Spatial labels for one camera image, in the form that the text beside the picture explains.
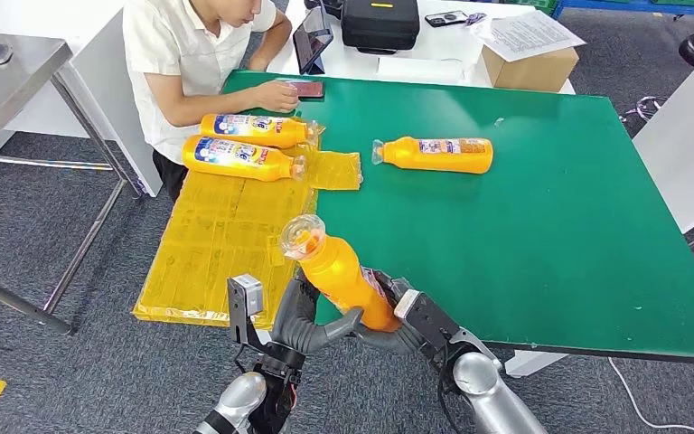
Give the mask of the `person's right hand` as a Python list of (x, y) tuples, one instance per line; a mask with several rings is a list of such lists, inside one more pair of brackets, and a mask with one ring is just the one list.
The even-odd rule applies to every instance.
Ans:
[(298, 93), (292, 85), (272, 80), (253, 89), (255, 106), (276, 113), (288, 113), (295, 110), (299, 103)]

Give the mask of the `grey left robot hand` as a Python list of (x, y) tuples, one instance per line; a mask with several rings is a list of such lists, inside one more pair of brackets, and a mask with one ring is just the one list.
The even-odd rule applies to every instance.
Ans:
[(361, 307), (349, 309), (342, 317), (325, 325), (316, 324), (316, 305), (321, 292), (297, 269), (288, 282), (277, 309), (272, 340), (300, 354), (318, 352), (352, 333), (361, 322)]

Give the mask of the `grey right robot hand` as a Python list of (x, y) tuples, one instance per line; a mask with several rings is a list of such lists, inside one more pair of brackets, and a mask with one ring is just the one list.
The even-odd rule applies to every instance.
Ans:
[[(388, 297), (389, 304), (394, 308), (408, 289), (412, 289), (405, 278), (391, 278), (378, 269), (369, 269), (370, 274), (379, 283)], [(394, 354), (413, 354), (419, 350), (425, 340), (413, 327), (404, 323), (392, 332), (371, 330), (363, 324), (358, 324), (353, 334), (363, 343)]]

